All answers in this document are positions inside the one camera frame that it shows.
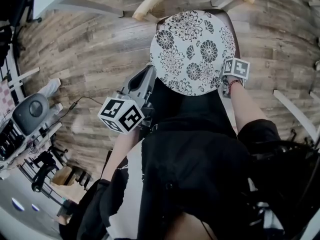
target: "black cable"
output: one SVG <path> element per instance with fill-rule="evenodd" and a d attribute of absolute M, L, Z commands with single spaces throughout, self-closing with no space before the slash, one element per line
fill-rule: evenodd
<path fill-rule="evenodd" d="M 0 67 L 0 74 L 1 74 L 1 81 L 3 81 L 4 80 L 4 75 L 2 74 L 1 67 Z"/>
<path fill-rule="evenodd" d="M 204 227 L 204 229 L 205 229 L 206 233 L 207 233 L 207 234 L 208 234 L 208 236 L 210 237 L 210 239 L 211 239 L 211 240 L 214 240 L 214 239 L 213 239 L 213 237 L 210 235 L 210 233 L 209 233 L 208 229 L 206 228 L 205 224 L 202 222 L 202 220 L 200 220 L 200 221 L 201 221 L 201 224 L 203 225 L 203 227 Z"/>
<path fill-rule="evenodd" d="M 7 61 L 7 57 L 5 57 L 5 65 L 6 65 L 6 74 L 9 75 L 10 73 L 10 70 L 9 70 L 9 67 L 8 67 L 8 61 Z"/>
<path fill-rule="evenodd" d="M 57 124 L 57 123 L 61 120 L 61 118 L 65 117 L 71 110 L 73 110 L 73 109 L 75 108 L 75 106 L 78 104 L 78 102 L 79 102 L 82 98 L 90 99 L 90 100 L 92 100 L 92 101 L 94 101 L 94 102 L 96 102 L 96 103 L 98 103 L 98 104 L 100 104 L 100 105 L 103 105 L 102 103 L 100 103 L 99 101 L 97 101 L 97 100 L 95 100 L 95 99 L 93 99 L 93 98 L 91 98 L 91 97 L 87 97 L 87 96 L 82 96 L 82 97 L 80 97 L 77 101 L 75 101 L 74 103 L 71 104 L 71 106 L 69 107 L 68 111 L 67 111 L 63 116 L 59 117 L 59 119 L 58 119 L 57 121 L 55 121 L 53 124 L 51 124 L 51 125 L 45 130 L 45 132 L 43 132 L 43 133 L 41 133 L 40 135 L 38 135 L 38 136 L 32 141 L 32 143 L 31 143 L 31 145 L 30 145 L 29 147 L 31 147 L 31 146 L 34 144 L 34 142 L 36 141 L 37 138 L 39 138 L 40 136 L 46 134 L 52 126 L 54 126 L 55 124 Z"/>
<path fill-rule="evenodd" d="M 2 126 L 3 120 L 4 120 L 4 121 L 6 120 L 6 116 L 7 116 L 12 110 L 14 110 L 14 108 L 8 110 L 8 111 L 6 112 L 6 114 L 3 116 L 3 118 L 2 118 L 1 121 L 0 121 L 0 127 Z"/>
<path fill-rule="evenodd" d="M 93 99 L 93 98 L 91 98 L 91 97 L 87 97 L 87 96 L 82 96 L 82 97 L 81 97 L 80 99 L 78 99 L 76 102 L 80 101 L 82 98 L 90 99 L 90 100 L 94 101 L 95 103 L 98 103 L 98 104 L 100 104 L 100 105 L 103 105 L 103 103 L 101 103 L 101 102 L 99 102 L 99 101 L 97 101 L 97 100 L 95 100 L 95 99 Z"/>

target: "desk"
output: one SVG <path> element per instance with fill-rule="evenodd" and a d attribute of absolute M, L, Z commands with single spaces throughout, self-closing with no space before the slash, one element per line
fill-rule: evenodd
<path fill-rule="evenodd" d="M 0 161 L 0 166 L 3 166 L 0 169 L 0 178 L 2 178 L 3 180 L 8 178 L 10 176 L 10 170 L 17 167 L 18 164 L 23 162 L 24 159 L 30 157 L 30 155 L 32 155 L 35 158 L 38 155 L 40 155 L 43 151 L 48 150 L 48 148 L 51 146 L 50 138 L 53 134 L 55 134 L 57 130 L 59 130 L 61 126 L 61 122 L 58 122 L 55 126 L 53 126 L 52 129 L 49 130 L 49 132 L 47 132 L 46 136 L 43 137 L 39 141 L 39 143 L 36 144 L 33 150 L 31 150 L 30 148 L 26 149 L 27 145 L 33 141 L 33 134 L 27 136 L 22 145 L 6 161 Z"/>
<path fill-rule="evenodd" d="M 113 17 L 123 17 L 120 9 L 88 0 L 34 0 L 33 18 L 39 18 L 47 10 L 85 11 L 88 13 L 104 14 Z"/>

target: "cable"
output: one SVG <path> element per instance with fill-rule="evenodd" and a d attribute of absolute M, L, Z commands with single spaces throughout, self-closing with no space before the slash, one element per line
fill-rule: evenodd
<path fill-rule="evenodd" d="M 97 101 L 97 100 L 95 100 L 95 99 L 93 99 L 93 98 L 91 98 L 91 97 L 87 97 L 87 96 L 82 96 L 82 97 L 80 97 L 77 101 L 75 101 L 74 103 L 71 104 L 71 106 L 69 107 L 68 111 L 67 111 L 63 116 L 59 117 L 59 119 L 58 119 L 57 121 L 55 121 L 53 124 L 51 124 L 51 125 L 46 129 L 45 132 L 43 132 L 43 133 L 41 133 L 40 135 L 38 135 L 38 136 L 31 142 L 31 145 L 30 145 L 29 147 L 31 147 L 31 146 L 34 144 L 34 142 L 36 141 L 37 138 L 39 138 L 40 136 L 46 134 L 52 126 L 54 126 L 55 124 L 57 124 L 57 123 L 61 120 L 61 118 L 65 117 L 71 110 L 73 110 L 73 109 L 75 108 L 75 106 L 78 104 L 78 102 L 79 102 L 82 98 L 90 99 L 90 100 L 92 100 L 92 101 L 94 101 L 94 102 L 96 102 L 96 103 L 98 103 L 98 104 L 100 104 L 100 105 L 103 105 L 102 103 L 100 103 L 99 101 Z"/>
<path fill-rule="evenodd" d="M 90 99 L 90 100 L 94 101 L 95 103 L 100 104 L 101 106 L 103 105 L 103 103 L 101 103 L 101 102 L 99 102 L 99 101 L 97 101 L 97 100 L 95 100 L 95 99 L 93 99 L 93 98 L 91 98 L 91 97 L 87 97 L 87 96 L 82 96 L 82 97 L 81 97 L 80 99 L 78 99 L 76 102 L 80 101 L 82 98 L 87 98 L 87 99 Z"/>
<path fill-rule="evenodd" d="M 213 239 L 213 237 L 210 235 L 210 233 L 209 233 L 208 229 L 206 228 L 205 224 L 202 222 L 202 220 L 200 220 L 200 221 L 201 221 L 201 224 L 203 225 L 203 227 L 204 227 L 204 229 L 205 229 L 206 233 L 207 233 L 207 234 L 208 234 L 208 236 L 210 237 L 210 239 L 211 239 L 211 240 L 214 240 L 214 239 Z"/>
<path fill-rule="evenodd" d="M 14 108 L 13 108 L 13 109 L 10 109 L 9 111 L 7 111 L 6 114 L 3 116 L 3 118 L 2 118 L 1 121 L 0 121 L 0 127 L 2 126 L 3 120 L 6 119 L 6 116 L 7 116 L 12 110 L 14 110 Z"/>
<path fill-rule="evenodd" d="M 58 122 L 59 122 L 63 117 L 65 117 L 71 110 L 73 110 L 73 109 L 75 108 L 75 106 L 78 104 L 78 102 L 79 102 L 81 99 L 83 99 L 83 98 L 90 99 L 90 100 L 92 100 L 92 101 L 94 101 L 94 102 L 96 102 L 96 103 L 98 103 L 98 104 L 100 104 L 100 105 L 103 105 L 102 103 L 100 103 L 99 101 L 97 101 L 97 100 L 95 100 L 95 99 L 93 99 L 93 98 L 91 98 L 91 97 L 87 97 L 87 96 L 82 96 L 82 97 L 80 97 L 77 101 L 75 101 L 74 103 L 71 104 L 71 106 L 69 107 L 68 111 L 67 111 L 64 115 L 62 115 L 61 117 L 59 117 L 59 119 L 58 119 L 57 121 L 55 121 L 53 124 L 51 124 L 47 129 L 45 129 L 45 132 L 39 134 L 39 135 L 30 143 L 30 145 L 27 145 L 22 152 L 20 152 L 16 157 L 14 157 L 14 158 L 12 159 L 12 161 L 10 161 L 10 162 L 8 163 L 8 165 L 12 165 L 12 163 L 15 161 L 15 159 L 16 159 L 20 154 L 22 154 L 22 153 L 25 152 L 27 149 L 29 149 L 30 147 L 32 147 L 37 138 L 39 138 L 40 136 L 46 134 L 46 133 L 50 130 L 50 128 L 51 128 L 52 126 L 54 126 L 56 123 L 58 123 Z"/>

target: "wrist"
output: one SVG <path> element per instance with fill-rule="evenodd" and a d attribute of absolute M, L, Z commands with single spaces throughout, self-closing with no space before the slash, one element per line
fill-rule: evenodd
<path fill-rule="evenodd" d="M 241 79 L 236 77 L 236 76 L 233 76 L 233 75 L 228 75 L 227 76 L 228 84 L 230 84 L 232 81 L 235 81 L 235 80 L 240 80 L 240 82 L 241 82 Z"/>
<path fill-rule="evenodd" d="M 243 87 L 241 79 L 236 78 L 235 80 L 232 80 L 231 82 L 229 82 L 229 85 L 228 85 L 229 94 L 231 94 L 231 89 L 234 88 L 234 86 L 238 86 L 238 85 Z"/>

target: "black chair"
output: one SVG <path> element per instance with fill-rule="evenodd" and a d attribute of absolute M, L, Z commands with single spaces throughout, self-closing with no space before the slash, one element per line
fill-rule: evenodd
<path fill-rule="evenodd" d="M 0 161 L 5 161 L 46 119 L 49 102 L 40 93 L 30 95 L 15 107 L 12 118 L 0 132 Z"/>
<path fill-rule="evenodd" d="M 257 188 L 249 199 L 256 204 L 268 203 L 283 227 L 280 238 L 275 235 L 268 239 L 299 239 L 320 209 L 318 149 L 290 141 L 270 141 L 252 145 L 249 152 L 253 154 L 250 178 Z"/>
<path fill-rule="evenodd" d="M 20 21 L 26 7 L 28 7 L 26 21 L 28 23 L 34 21 L 31 18 L 33 4 L 34 0 L 0 0 L 0 8 L 5 8 L 0 10 L 0 21 L 8 21 L 8 26 L 14 28 L 10 43 L 12 43 L 13 56 L 17 69 L 19 68 L 17 59 L 20 57 L 20 52 L 25 50 L 25 48 L 18 41 L 19 33 L 22 28 L 20 28 L 20 30 L 17 30 L 17 27 L 20 26 Z M 41 18 L 38 18 L 35 21 L 41 22 L 41 20 Z M 0 65 L 3 60 L 4 54 L 4 52 L 2 53 L 0 51 Z"/>
<path fill-rule="evenodd" d="M 3 26 L 0 27 L 0 68 L 5 64 L 6 57 L 8 54 L 8 51 L 10 50 L 10 43 L 12 40 L 12 31 L 10 26 Z M 1 73 L 1 79 L 5 79 L 5 76 L 3 75 L 2 71 Z"/>

